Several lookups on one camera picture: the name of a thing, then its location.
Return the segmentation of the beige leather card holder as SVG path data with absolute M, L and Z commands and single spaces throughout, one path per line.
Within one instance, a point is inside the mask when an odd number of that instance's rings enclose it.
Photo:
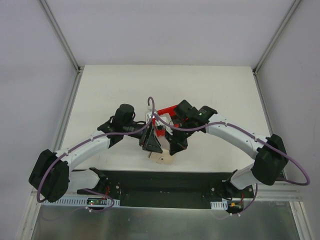
M 170 155 L 168 149 L 163 149 L 162 153 L 151 152 L 148 158 L 152 162 L 155 162 L 160 165 L 171 165 L 174 162 L 176 156 Z

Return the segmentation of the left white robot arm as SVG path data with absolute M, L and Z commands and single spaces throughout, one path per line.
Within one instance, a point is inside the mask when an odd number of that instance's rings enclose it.
M 161 154 L 163 150 L 153 126 L 155 105 L 150 103 L 148 106 L 150 111 L 145 121 L 135 121 L 134 107 L 124 103 L 86 139 L 55 152 L 49 149 L 42 151 L 28 180 L 37 190 L 37 201 L 52 203 L 59 200 L 67 192 L 70 174 L 78 165 L 113 147 L 124 136 L 137 139 L 139 146 L 146 152 Z

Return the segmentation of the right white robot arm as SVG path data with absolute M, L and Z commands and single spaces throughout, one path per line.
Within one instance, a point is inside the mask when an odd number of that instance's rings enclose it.
M 237 197 L 243 189 L 257 183 L 273 185 L 288 163 L 288 160 L 279 154 L 286 150 L 278 135 L 266 137 L 248 132 L 229 122 L 215 109 L 206 105 L 197 109 L 186 100 L 180 102 L 173 112 L 180 121 L 180 129 L 165 133 L 171 156 L 186 150 L 187 139 L 194 132 L 201 131 L 225 140 L 253 159 L 252 164 L 233 171 L 227 180 L 215 186 L 215 193 L 225 200 Z

